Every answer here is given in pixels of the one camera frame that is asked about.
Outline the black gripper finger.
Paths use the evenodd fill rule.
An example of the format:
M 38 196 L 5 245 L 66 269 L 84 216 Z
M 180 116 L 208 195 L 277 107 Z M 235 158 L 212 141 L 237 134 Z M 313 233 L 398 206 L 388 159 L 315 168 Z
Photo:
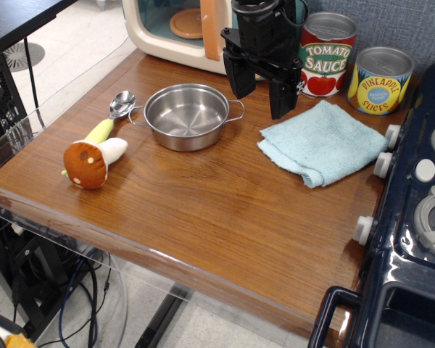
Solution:
M 297 105 L 300 72 L 288 76 L 276 76 L 269 82 L 270 112 L 273 120 L 280 120 Z
M 256 89 L 255 73 L 247 65 L 247 58 L 234 54 L 230 49 L 223 51 L 226 75 L 237 99 L 248 96 Z

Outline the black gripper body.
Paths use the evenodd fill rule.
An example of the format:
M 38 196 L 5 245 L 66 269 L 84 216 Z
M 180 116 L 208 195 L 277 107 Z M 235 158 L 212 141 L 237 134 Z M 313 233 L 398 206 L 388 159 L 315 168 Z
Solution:
M 271 80 L 301 72 L 297 39 L 304 25 L 303 1 L 232 1 L 236 28 L 224 28 L 225 49 L 241 54 L 255 75 Z

